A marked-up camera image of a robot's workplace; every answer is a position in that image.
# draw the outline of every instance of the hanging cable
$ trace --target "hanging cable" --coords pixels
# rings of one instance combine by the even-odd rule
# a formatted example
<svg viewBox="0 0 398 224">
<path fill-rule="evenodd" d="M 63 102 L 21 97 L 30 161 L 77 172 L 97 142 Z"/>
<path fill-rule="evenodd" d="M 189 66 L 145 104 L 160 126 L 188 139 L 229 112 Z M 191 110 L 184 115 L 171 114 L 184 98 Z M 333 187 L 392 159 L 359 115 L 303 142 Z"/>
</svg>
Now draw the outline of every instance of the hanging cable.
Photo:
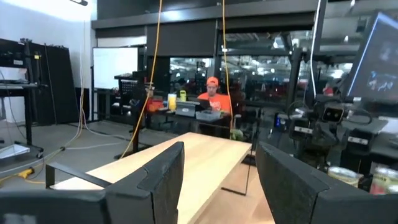
<svg viewBox="0 0 398 224">
<path fill-rule="evenodd" d="M 228 94 L 228 98 L 229 98 L 229 109 L 231 110 L 231 121 L 229 122 L 229 129 L 232 130 L 233 128 L 233 112 L 232 112 L 232 99 L 231 99 L 231 94 L 229 93 L 229 74 L 228 74 L 228 64 L 226 61 L 226 35 L 225 35 L 225 0 L 223 0 L 223 45 L 224 45 L 224 64 L 225 64 L 225 73 L 226 73 L 226 91 Z"/>
<path fill-rule="evenodd" d="M 313 91 L 313 98 L 315 99 L 317 96 L 317 89 L 315 88 L 315 75 L 313 72 L 313 51 L 315 46 L 315 39 L 317 38 L 317 30 L 318 30 L 318 19 L 319 19 L 319 9 L 321 8 L 321 1 L 318 0 L 318 7 L 315 14 L 315 22 L 313 25 L 313 34 L 312 34 L 312 44 L 311 44 L 311 54 L 310 54 L 310 70 L 311 70 L 311 81 L 312 81 L 312 91 Z"/>
<path fill-rule="evenodd" d="M 156 29 L 155 54 L 154 54 L 154 62 L 153 62 L 153 64 L 152 64 L 152 72 L 151 72 L 151 74 L 150 74 L 149 90 L 152 89 L 152 81 L 153 81 L 153 79 L 154 79 L 154 73 L 155 73 L 155 65 L 156 65 L 156 58 L 157 58 L 157 48 L 158 48 L 158 46 L 159 46 L 160 16 L 161 16 L 161 13 L 162 13 L 162 4 L 163 4 L 163 0 L 160 0 L 160 1 L 159 1 L 159 13 L 158 13 L 158 16 L 157 16 L 157 29 Z M 138 129 L 139 129 L 139 124 L 141 123 L 142 115 L 144 114 L 145 108 L 146 108 L 146 106 L 147 106 L 147 102 L 148 102 L 148 99 L 149 99 L 149 95 L 150 95 L 150 94 L 149 94 L 149 91 L 148 91 L 148 92 L 147 92 L 147 98 L 145 99 L 144 105 L 142 106 L 141 113 L 140 113 L 140 115 L 139 115 L 139 117 L 138 117 L 138 121 L 137 121 L 136 127 L 134 128 L 134 132 L 133 132 L 133 134 L 132 134 L 132 136 L 131 136 L 130 142 L 129 142 L 129 144 L 127 145 L 127 148 L 126 148 L 126 149 L 124 150 L 124 152 L 122 153 L 122 156 L 120 157 L 120 159 L 122 159 L 122 158 L 126 155 L 126 153 L 128 152 L 128 150 L 129 150 L 129 148 L 130 148 L 130 146 L 131 146 L 131 144 L 132 144 L 134 138 L 136 137 L 137 131 L 138 131 Z"/>
</svg>

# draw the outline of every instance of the computer screen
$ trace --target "computer screen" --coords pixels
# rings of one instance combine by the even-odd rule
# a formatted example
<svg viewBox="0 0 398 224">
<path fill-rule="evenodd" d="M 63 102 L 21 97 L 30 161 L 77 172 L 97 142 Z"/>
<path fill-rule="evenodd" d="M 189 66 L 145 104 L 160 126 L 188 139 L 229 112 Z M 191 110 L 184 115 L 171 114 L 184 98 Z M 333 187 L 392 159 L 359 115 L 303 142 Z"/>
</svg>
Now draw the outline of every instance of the computer screen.
<svg viewBox="0 0 398 224">
<path fill-rule="evenodd" d="M 183 167 L 177 142 L 103 190 L 3 190 L 0 223 L 177 224 Z"/>
<path fill-rule="evenodd" d="M 132 73 L 138 69 L 137 47 L 93 48 L 94 88 L 118 88 L 116 75 Z"/>
<path fill-rule="evenodd" d="M 351 69 L 347 95 L 398 100 L 398 21 L 378 12 L 369 21 Z"/>
<path fill-rule="evenodd" d="M 259 143 L 256 165 L 275 224 L 397 223 L 398 195 L 371 195 Z"/>
</svg>

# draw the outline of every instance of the light wood tabletop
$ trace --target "light wood tabletop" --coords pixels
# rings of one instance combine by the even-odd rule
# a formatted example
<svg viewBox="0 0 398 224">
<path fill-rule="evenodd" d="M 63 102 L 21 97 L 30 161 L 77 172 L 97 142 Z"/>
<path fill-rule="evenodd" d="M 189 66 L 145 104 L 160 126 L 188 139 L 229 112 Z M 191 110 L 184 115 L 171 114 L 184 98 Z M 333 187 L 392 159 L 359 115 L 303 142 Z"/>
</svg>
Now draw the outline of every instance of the light wood tabletop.
<svg viewBox="0 0 398 224">
<path fill-rule="evenodd" d="M 244 159 L 251 144 L 202 134 L 187 133 L 124 159 L 87 172 L 115 183 L 177 141 L 185 145 L 183 184 L 178 201 L 178 224 L 194 223 L 222 187 L 227 175 Z M 101 189 L 76 177 L 53 186 L 57 190 Z"/>
</svg>

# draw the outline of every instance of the concrete floor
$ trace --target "concrete floor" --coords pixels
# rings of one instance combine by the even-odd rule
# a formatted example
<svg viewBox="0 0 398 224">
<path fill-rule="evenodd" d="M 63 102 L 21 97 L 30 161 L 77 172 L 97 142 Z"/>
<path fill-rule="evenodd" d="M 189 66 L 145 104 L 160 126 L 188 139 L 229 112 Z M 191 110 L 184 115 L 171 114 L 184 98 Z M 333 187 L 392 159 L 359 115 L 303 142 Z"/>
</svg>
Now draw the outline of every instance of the concrete floor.
<svg viewBox="0 0 398 224">
<path fill-rule="evenodd" d="M 9 128 L 7 128 L 5 122 L 0 122 L 0 136 L 2 136 L 6 140 L 5 146 L 7 146 L 11 142 L 10 139 L 12 139 L 12 142 L 25 142 L 18 129 L 11 124 L 8 125 Z M 130 134 L 128 132 L 131 129 L 130 126 L 109 122 L 97 122 L 89 124 L 88 127 L 93 131 L 121 135 L 128 140 L 130 139 Z M 25 133 L 25 129 L 23 127 L 19 127 L 19 129 L 22 133 Z M 65 145 L 65 143 L 67 143 L 72 137 L 74 137 L 76 131 L 76 127 L 66 124 L 56 126 L 33 127 L 33 143 L 36 146 L 44 148 L 45 155 L 48 155 L 54 151 L 57 151 L 61 146 Z M 175 134 L 170 133 L 143 130 L 140 132 L 139 141 L 145 144 L 154 145 L 172 139 L 175 136 Z M 89 147 L 93 145 L 111 143 L 115 143 L 115 145 L 101 146 L 92 149 L 67 149 L 66 151 L 63 151 L 55 156 L 52 161 L 64 164 L 66 166 L 71 166 L 83 172 L 87 172 L 99 166 L 103 166 L 107 163 L 113 162 L 113 156 L 122 153 L 128 144 L 128 141 L 126 140 L 110 136 L 104 137 L 103 135 L 93 134 L 90 131 L 84 129 L 81 133 L 81 136 L 73 141 L 69 147 Z M 11 169 L 15 171 L 13 173 L 16 173 L 20 172 L 23 169 L 26 169 L 20 168 L 20 166 L 24 166 L 32 162 L 35 162 L 35 164 L 41 164 L 42 160 L 36 159 L 35 154 L 35 152 L 30 152 L 27 155 L 1 160 L 0 179 L 5 176 L 7 170 Z M 68 174 L 63 174 L 61 172 L 56 173 L 56 181 L 63 181 L 68 178 L 70 178 Z M 40 175 L 34 179 L 34 181 L 43 182 L 44 172 L 41 172 Z M 7 179 L 4 182 L 0 183 L 0 185 L 2 186 L 1 190 L 42 189 L 44 187 L 43 184 L 31 184 L 25 182 L 20 177 Z"/>
</svg>

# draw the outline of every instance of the monitor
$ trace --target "monitor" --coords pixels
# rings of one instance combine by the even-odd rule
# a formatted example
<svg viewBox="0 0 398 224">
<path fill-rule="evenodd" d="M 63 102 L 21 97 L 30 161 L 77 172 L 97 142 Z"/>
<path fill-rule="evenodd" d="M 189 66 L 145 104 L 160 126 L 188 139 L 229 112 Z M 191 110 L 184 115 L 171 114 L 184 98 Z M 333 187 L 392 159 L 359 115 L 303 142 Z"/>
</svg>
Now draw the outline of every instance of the monitor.
<svg viewBox="0 0 398 224">
<path fill-rule="evenodd" d="M 398 101 L 398 21 L 382 12 L 371 17 L 347 80 L 346 95 Z"/>
<path fill-rule="evenodd" d="M 138 70 L 137 47 L 95 47 L 93 48 L 94 88 L 119 88 L 114 77 Z"/>
</svg>

